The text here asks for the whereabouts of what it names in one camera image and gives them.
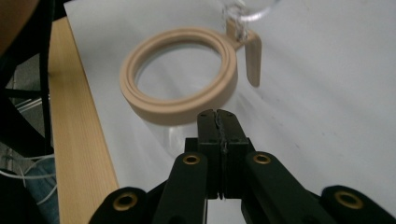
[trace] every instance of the wooden surface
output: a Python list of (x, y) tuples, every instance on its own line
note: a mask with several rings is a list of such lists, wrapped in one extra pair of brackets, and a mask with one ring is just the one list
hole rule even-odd
[(88, 223), (119, 186), (67, 18), (52, 27), (49, 91), (61, 223)]

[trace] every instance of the cable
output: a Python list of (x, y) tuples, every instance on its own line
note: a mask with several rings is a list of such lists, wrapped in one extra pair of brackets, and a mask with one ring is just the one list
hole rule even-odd
[[(14, 161), (38, 160), (38, 161), (35, 161), (32, 165), (30, 165), (30, 166), (25, 170), (25, 172), (22, 170), (21, 166), (17, 163), (17, 164), (18, 164), (18, 167), (19, 167), (19, 169), (20, 169), (21, 175), (11, 175), (11, 174), (8, 174), (8, 173), (3, 172), (3, 171), (0, 170), (0, 175), (4, 175), (4, 176), (10, 177), (10, 178), (21, 179), (21, 180), (23, 181), (23, 185), (24, 185), (25, 187), (26, 187), (26, 180), (27, 180), (27, 179), (30, 179), (30, 180), (33, 180), (33, 179), (44, 179), (44, 178), (50, 178), (50, 177), (56, 176), (56, 174), (50, 174), (50, 175), (27, 175), (27, 173), (28, 173), (32, 168), (36, 167), (38, 163), (40, 163), (40, 162), (42, 162), (42, 161), (44, 161), (44, 160), (46, 160), (46, 159), (55, 158), (53, 154), (51, 154), (51, 155), (46, 155), (46, 156), (39, 156), (39, 157), (30, 157), (30, 158), (13, 158), (13, 157), (11, 157), (11, 156), (7, 156), (6, 158), (8, 158), (8, 159), (10, 159), (10, 160), (14, 160)], [(40, 204), (46, 202), (46, 201), (50, 198), (50, 196), (52, 196), (52, 194), (56, 191), (57, 187), (58, 187), (58, 185), (55, 184), (55, 186), (54, 186), (53, 189), (49, 192), (49, 194), (48, 194), (44, 199), (42, 199), (40, 202), (38, 202), (38, 203), (36, 203), (36, 204), (37, 204), (37, 205), (40, 205)]]
[(14, 161), (31, 161), (31, 160), (55, 158), (55, 155), (50, 154), (50, 155), (38, 156), (38, 157), (20, 157), (20, 158), (13, 158), (11, 156), (8, 156), (8, 158), (10, 158), (11, 160), (14, 160)]
[(11, 175), (7, 174), (6, 172), (0, 171), (0, 175), (5, 175), (10, 178), (15, 178), (15, 179), (45, 179), (49, 177), (54, 177), (56, 174), (50, 174), (50, 175)]
[(40, 202), (38, 202), (37, 205), (40, 205), (40, 204), (46, 202), (46, 201), (50, 198), (50, 196), (52, 196), (52, 194), (55, 192), (55, 190), (57, 189), (57, 187), (58, 187), (58, 185), (56, 184), (56, 185), (53, 187), (53, 189), (50, 191), (50, 193), (49, 193), (43, 200), (41, 200)]
[(32, 165), (30, 165), (24, 172), (25, 175), (27, 175), (27, 173), (33, 168), (35, 167), (38, 163), (40, 163), (41, 161), (47, 160), (47, 159), (51, 159), (53, 157), (43, 157), (42, 159), (35, 161)]

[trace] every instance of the ring holder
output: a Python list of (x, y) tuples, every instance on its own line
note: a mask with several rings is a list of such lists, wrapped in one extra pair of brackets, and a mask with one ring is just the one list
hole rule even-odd
[[(238, 38), (235, 21), (227, 20), (226, 34), (206, 28), (179, 28), (155, 35), (141, 43), (125, 59), (120, 71), (120, 88), (134, 112), (142, 119), (160, 125), (180, 125), (196, 120), (201, 111), (220, 108), (233, 94), (237, 83), (236, 51), (245, 46), (247, 79), (253, 87), (260, 85), (262, 41), (248, 30)], [(176, 100), (147, 96), (135, 84), (136, 77), (150, 57), (157, 52), (184, 44), (198, 44), (216, 51), (221, 57), (219, 73), (214, 80), (193, 95)]]

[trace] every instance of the plastic ring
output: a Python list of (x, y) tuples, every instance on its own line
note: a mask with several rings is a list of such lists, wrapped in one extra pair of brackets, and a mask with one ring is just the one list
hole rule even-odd
[[(150, 56), (180, 44), (199, 44), (219, 53), (221, 66), (214, 80), (201, 91), (176, 100), (159, 100), (140, 91), (135, 78)], [(180, 28), (164, 32), (140, 44), (124, 61), (120, 88), (134, 112), (142, 119), (161, 125), (179, 125), (196, 120), (207, 109), (217, 109), (231, 97), (237, 83), (236, 54), (223, 35), (203, 28)]]

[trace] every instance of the white surface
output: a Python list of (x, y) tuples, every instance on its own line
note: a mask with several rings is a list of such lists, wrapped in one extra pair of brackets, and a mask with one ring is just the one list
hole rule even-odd
[[(195, 124), (142, 121), (120, 93), (120, 65), (138, 43), (164, 30), (198, 25), (222, 32), (220, 9), (214, 0), (65, 6), (120, 186), (150, 190), (168, 177), (185, 135), (196, 136)], [(277, 156), (307, 189), (320, 194), (345, 185), (394, 216), (395, 12), (393, 0), (281, 1), (250, 24), (262, 37), (261, 86), (248, 85), (239, 51), (238, 87), (225, 106), (255, 148)], [(238, 202), (211, 203), (208, 223), (243, 223), (239, 211)]]

